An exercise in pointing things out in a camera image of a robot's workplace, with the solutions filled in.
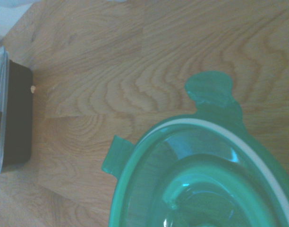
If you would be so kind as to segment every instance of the plastic container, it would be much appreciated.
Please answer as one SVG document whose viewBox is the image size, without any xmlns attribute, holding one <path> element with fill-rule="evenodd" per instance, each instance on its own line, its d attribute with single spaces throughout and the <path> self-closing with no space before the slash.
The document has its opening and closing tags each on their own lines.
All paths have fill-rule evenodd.
<svg viewBox="0 0 289 227">
<path fill-rule="evenodd" d="M 115 136 L 103 171 L 118 179 L 110 227 L 289 227 L 289 176 L 252 136 L 222 72 L 192 76 L 197 112 L 136 145 Z"/>
<path fill-rule="evenodd" d="M 32 72 L 9 60 L 0 48 L 0 172 L 15 170 L 30 159 Z"/>
</svg>

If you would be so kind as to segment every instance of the green plastic lid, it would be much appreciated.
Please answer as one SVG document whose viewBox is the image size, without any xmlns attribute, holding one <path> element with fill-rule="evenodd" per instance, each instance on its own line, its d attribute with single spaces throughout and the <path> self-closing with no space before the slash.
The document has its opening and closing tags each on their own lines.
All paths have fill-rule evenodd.
<svg viewBox="0 0 289 227">
<path fill-rule="evenodd" d="M 289 176 L 247 133 L 231 89 L 222 72 L 196 74 L 195 114 L 136 145 L 114 137 L 102 165 L 118 179 L 110 227 L 289 227 Z"/>
</svg>

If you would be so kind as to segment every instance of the black container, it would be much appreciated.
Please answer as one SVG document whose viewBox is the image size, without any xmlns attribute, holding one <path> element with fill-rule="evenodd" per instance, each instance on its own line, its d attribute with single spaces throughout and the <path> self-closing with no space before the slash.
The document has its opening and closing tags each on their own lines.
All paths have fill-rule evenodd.
<svg viewBox="0 0 289 227">
<path fill-rule="evenodd" d="M 29 68 L 9 61 L 4 157 L 1 172 L 16 170 L 31 157 L 33 75 Z"/>
</svg>

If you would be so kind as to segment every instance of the wooden surface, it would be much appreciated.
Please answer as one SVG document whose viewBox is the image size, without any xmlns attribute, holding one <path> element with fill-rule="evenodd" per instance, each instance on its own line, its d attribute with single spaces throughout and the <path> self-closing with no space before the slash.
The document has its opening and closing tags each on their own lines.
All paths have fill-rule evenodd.
<svg viewBox="0 0 289 227">
<path fill-rule="evenodd" d="M 184 84 L 222 70 L 248 131 L 289 174 L 289 2 L 42 0 L 1 42 L 34 73 L 33 153 L 0 175 L 0 227 L 106 227 L 114 134 L 135 143 L 196 111 Z"/>
</svg>

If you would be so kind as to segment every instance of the lid handle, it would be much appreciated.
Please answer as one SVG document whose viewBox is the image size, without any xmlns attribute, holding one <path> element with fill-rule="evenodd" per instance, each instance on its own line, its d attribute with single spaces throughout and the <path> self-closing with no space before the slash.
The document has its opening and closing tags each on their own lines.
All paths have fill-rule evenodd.
<svg viewBox="0 0 289 227">
<path fill-rule="evenodd" d="M 133 150 L 134 144 L 115 135 L 110 150 L 102 164 L 102 170 L 112 174 L 119 180 Z"/>
<path fill-rule="evenodd" d="M 193 75 L 187 80 L 185 89 L 195 101 L 197 113 L 233 122 L 245 129 L 242 123 L 242 109 L 233 98 L 233 82 L 229 75 L 220 71 L 206 71 Z"/>
</svg>

